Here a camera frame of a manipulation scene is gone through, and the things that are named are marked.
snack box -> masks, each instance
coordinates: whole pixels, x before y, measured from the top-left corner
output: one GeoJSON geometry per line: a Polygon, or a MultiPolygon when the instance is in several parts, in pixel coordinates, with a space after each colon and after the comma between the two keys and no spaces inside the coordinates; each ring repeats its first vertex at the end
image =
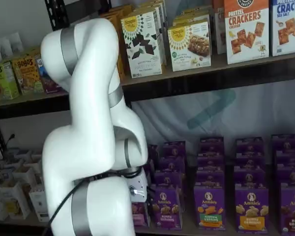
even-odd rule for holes
{"type": "Polygon", "coordinates": [[[271,1],[272,55],[295,53],[295,0],[271,1]]]}
{"type": "Polygon", "coordinates": [[[264,184],[235,185],[236,228],[239,233],[267,234],[269,226],[268,189],[264,184]]]}
{"type": "Polygon", "coordinates": [[[134,227],[149,227],[151,218],[148,214],[148,207],[146,203],[132,203],[132,217],[134,227]]]}
{"type": "Polygon", "coordinates": [[[163,155],[168,156],[181,156],[186,157],[186,142],[165,142],[163,145],[163,155]]]}
{"type": "Polygon", "coordinates": [[[11,63],[0,63],[0,100],[14,99],[19,95],[11,63]]]}
{"type": "Polygon", "coordinates": [[[168,29],[173,71],[211,66],[208,21],[177,24],[168,29]]]}
{"type": "Polygon", "coordinates": [[[200,138],[199,153],[205,152],[216,152],[218,155],[224,155],[224,138],[218,136],[200,138]]]}
{"type": "Polygon", "coordinates": [[[262,137],[236,139],[236,151],[258,151],[264,152],[264,141],[262,137]]]}
{"type": "Polygon", "coordinates": [[[295,235],[295,182],[281,183],[280,231],[284,236],[295,235]]]}
{"type": "Polygon", "coordinates": [[[226,53],[226,31],[224,16],[224,0],[213,0],[215,39],[217,53],[226,53]]]}
{"type": "Polygon", "coordinates": [[[226,0],[224,7],[228,64],[268,57],[268,0],[226,0]]]}
{"type": "Polygon", "coordinates": [[[221,186],[194,186],[197,225],[200,229],[225,230],[225,198],[221,186]]]}
{"type": "Polygon", "coordinates": [[[152,209],[156,227],[167,230],[181,230],[182,217],[177,187],[156,186],[152,209]]]}
{"type": "Polygon", "coordinates": [[[156,10],[132,12],[121,24],[132,78],[162,74],[164,51],[156,10]]]}

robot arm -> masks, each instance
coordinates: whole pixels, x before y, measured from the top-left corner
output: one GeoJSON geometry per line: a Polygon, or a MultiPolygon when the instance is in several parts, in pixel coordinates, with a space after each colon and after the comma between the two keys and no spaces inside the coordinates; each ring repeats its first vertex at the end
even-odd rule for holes
{"type": "MultiPolygon", "coordinates": [[[[41,55],[50,77],[69,92],[72,115],[72,124],[54,130],[44,144],[51,216],[74,180],[141,166],[148,153],[142,123],[124,101],[116,68],[118,36],[109,21],[52,32],[41,55]]],[[[134,235],[127,182],[120,177],[91,182],[63,205],[52,229],[56,236],[134,235]]]]}

stacked boxes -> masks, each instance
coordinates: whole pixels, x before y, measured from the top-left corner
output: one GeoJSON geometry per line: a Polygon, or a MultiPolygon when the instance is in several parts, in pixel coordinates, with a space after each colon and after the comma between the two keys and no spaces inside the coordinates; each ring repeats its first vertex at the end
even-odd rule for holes
{"type": "Polygon", "coordinates": [[[225,230],[223,137],[202,138],[194,186],[197,225],[200,229],[225,230]]]}
{"type": "Polygon", "coordinates": [[[268,57],[268,1],[226,0],[224,7],[228,64],[268,57]]]}
{"type": "Polygon", "coordinates": [[[234,166],[236,228],[267,234],[269,225],[264,143],[261,137],[237,139],[234,166]]]}
{"type": "Polygon", "coordinates": [[[271,1],[272,55],[295,53],[295,0],[271,1]]]}

black cable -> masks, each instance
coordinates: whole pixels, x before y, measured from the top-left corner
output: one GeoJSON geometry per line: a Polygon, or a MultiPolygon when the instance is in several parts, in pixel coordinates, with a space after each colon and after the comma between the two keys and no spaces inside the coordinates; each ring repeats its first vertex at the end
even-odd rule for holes
{"type": "Polygon", "coordinates": [[[74,194],[79,187],[86,182],[87,179],[82,180],[80,183],[78,183],[68,194],[67,196],[65,196],[65,198],[62,200],[62,202],[59,204],[59,206],[57,207],[55,213],[53,214],[53,216],[50,218],[50,220],[48,221],[48,224],[44,230],[44,232],[42,233],[41,236],[46,236],[47,232],[52,224],[52,222],[54,221],[55,217],[57,216],[58,212],[61,210],[61,208],[63,207],[63,205],[65,204],[65,202],[69,199],[69,197],[74,194]]]}

